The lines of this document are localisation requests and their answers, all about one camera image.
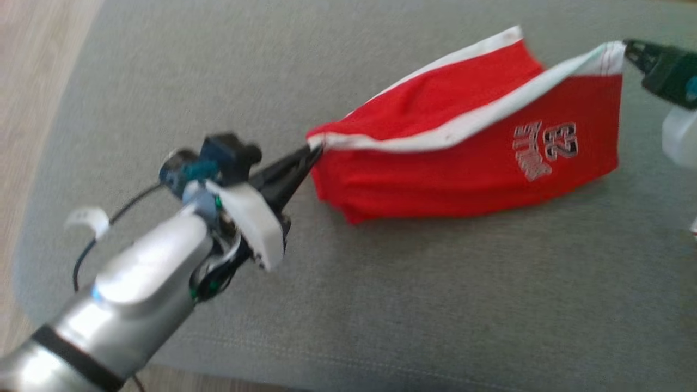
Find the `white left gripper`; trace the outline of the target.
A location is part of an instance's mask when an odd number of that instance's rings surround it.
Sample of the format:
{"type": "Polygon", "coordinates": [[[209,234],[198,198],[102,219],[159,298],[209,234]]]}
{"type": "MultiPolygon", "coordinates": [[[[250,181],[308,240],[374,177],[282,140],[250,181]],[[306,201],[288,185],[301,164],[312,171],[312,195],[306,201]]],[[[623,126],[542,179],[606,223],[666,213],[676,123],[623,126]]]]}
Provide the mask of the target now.
{"type": "Polygon", "coordinates": [[[322,153],[321,146],[304,146],[256,172],[261,193],[247,180],[252,164],[225,153],[174,151],[160,167],[160,182],[214,230],[221,232],[223,221],[231,223],[252,260],[272,271],[285,256],[284,232],[274,212],[282,212],[322,153]]]}

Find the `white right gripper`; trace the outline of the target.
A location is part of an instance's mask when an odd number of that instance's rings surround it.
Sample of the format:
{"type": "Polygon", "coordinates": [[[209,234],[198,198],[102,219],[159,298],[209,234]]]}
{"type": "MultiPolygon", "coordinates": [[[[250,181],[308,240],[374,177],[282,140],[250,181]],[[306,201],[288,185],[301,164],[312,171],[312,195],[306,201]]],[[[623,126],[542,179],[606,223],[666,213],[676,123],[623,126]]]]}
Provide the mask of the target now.
{"type": "Polygon", "coordinates": [[[662,123],[662,149],[677,166],[696,167],[695,54],[635,38],[623,40],[624,57],[644,75],[642,86],[670,104],[662,123]]]}

